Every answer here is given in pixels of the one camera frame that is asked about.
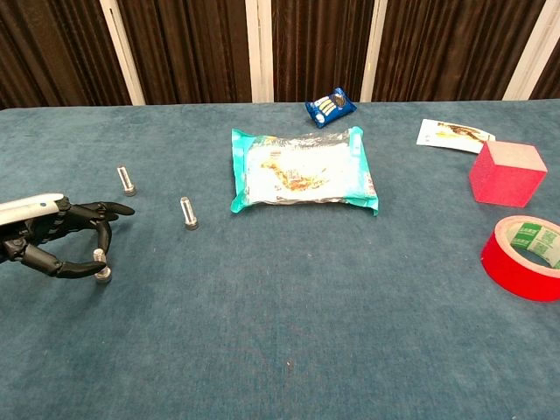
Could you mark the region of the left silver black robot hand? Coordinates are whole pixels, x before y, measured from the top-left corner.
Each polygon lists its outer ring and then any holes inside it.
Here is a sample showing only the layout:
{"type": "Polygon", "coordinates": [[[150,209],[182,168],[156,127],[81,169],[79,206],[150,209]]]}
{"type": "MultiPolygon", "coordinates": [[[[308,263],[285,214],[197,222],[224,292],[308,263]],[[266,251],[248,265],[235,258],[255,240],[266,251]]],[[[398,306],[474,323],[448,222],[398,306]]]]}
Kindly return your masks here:
{"type": "Polygon", "coordinates": [[[107,252],[112,239],[110,223],[135,210],[115,202],[73,204],[62,193],[44,193],[1,205],[1,262],[20,262],[57,278],[82,278],[107,268],[105,262],[63,262],[39,246],[70,233],[93,229],[98,248],[107,252]]]}

